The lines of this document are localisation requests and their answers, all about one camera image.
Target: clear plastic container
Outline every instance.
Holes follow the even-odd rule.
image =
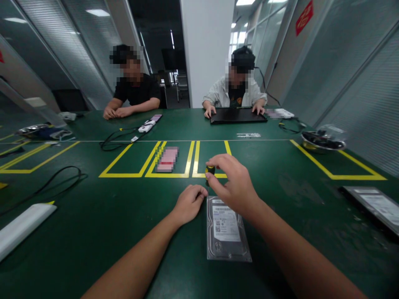
[[[25,102],[35,108],[54,127],[65,127],[67,125],[41,98],[27,98]]]

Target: person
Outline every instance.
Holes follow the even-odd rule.
[[[252,112],[264,114],[267,95],[261,93],[258,84],[250,74],[255,67],[255,56],[243,46],[232,54],[229,74],[221,77],[202,101],[205,117],[210,118],[216,108],[251,107]]]
[[[258,197],[248,170],[236,158],[220,154],[206,164],[227,174],[228,182],[223,186],[213,174],[206,173],[210,187],[261,234],[298,298],[366,298]],[[143,298],[173,234],[195,218],[207,195],[204,187],[189,185],[172,212],[101,276],[83,298]]]
[[[140,58],[133,47],[124,44],[114,47],[110,59],[120,66],[124,76],[118,79],[113,99],[105,107],[104,118],[124,118],[133,113],[158,109],[160,86],[156,79],[141,71]],[[129,100],[130,107],[122,107],[126,100]]]

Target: laptop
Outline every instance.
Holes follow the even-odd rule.
[[[252,113],[252,108],[216,108],[216,114],[211,116],[211,124],[224,123],[260,123],[267,122],[264,115]]]

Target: white jacket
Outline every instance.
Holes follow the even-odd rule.
[[[209,89],[208,94],[204,97],[202,103],[204,101],[209,101],[212,106],[217,108],[219,107],[230,107],[230,98],[229,93],[226,92],[228,90],[229,82],[226,81],[226,76],[221,77],[216,83]],[[248,90],[244,93],[244,97],[242,98],[242,107],[252,107],[255,102],[259,99],[264,99],[265,104],[267,103],[267,95],[265,93],[261,93],[258,84],[254,80],[254,78],[248,78]]]

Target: hand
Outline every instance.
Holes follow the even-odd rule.
[[[212,111],[216,114],[215,106],[210,105],[207,110],[205,111],[204,115],[206,118],[210,118],[212,116]]]
[[[252,107],[252,112],[256,111],[256,114],[259,115],[263,115],[265,114],[265,108],[262,106],[262,104],[256,102],[255,105]]]
[[[229,154],[214,156],[206,164],[222,169],[226,173],[229,181],[224,186],[210,172],[205,173],[205,175],[209,186],[222,201],[246,218],[249,210],[254,208],[256,203],[261,200],[256,194],[254,186],[252,186],[248,169]]]
[[[171,216],[179,225],[186,224],[197,216],[204,197],[208,196],[208,191],[200,185],[188,185],[180,194]]]
[[[115,115],[115,111],[111,108],[111,107],[105,107],[105,109],[104,109],[104,115],[103,115],[103,117],[106,119],[106,120],[108,120],[108,119],[111,119],[111,118],[115,118],[116,117],[116,115]]]
[[[116,115],[116,117],[118,117],[118,118],[123,118],[123,117],[129,116],[129,115],[132,115],[132,114],[133,114],[133,109],[132,109],[132,107],[118,108],[118,109],[115,111],[115,115]]]

